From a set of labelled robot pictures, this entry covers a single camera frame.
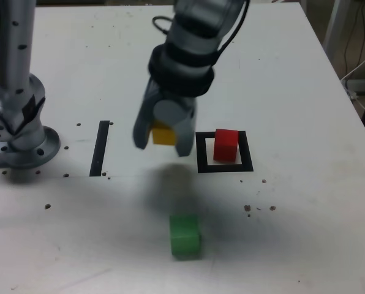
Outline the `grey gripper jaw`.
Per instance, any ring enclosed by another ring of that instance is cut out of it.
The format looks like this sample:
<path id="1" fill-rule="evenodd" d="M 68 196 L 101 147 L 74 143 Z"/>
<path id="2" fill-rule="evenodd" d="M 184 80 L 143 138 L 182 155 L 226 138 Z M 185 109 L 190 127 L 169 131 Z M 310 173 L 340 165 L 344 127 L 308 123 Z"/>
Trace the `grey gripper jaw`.
<path id="1" fill-rule="evenodd" d="M 194 145 L 196 112 L 196 99 L 164 99 L 154 107 L 154 118 L 173 132 L 174 146 L 179 157 L 186 157 L 191 153 Z"/>
<path id="2" fill-rule="evenodd" d="M 133 129 L 133 139 L 137 148 L 145 149 L 148 144 L 149 133 L 154 120 L 154 106 L 159 100 L 159 86 L 150 78 Z"/>

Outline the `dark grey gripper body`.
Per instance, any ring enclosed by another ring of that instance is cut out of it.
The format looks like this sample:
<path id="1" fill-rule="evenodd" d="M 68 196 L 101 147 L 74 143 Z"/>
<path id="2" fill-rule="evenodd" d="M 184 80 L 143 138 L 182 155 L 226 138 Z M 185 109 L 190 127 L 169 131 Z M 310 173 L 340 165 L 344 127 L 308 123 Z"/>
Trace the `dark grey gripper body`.
<path id="1" fill-rule="evenodd" d="M 166 90 L 159 90 L 159 117 L 162 119 L 193 118 L 196 111 L 196 98 L 179 96 Z"/>

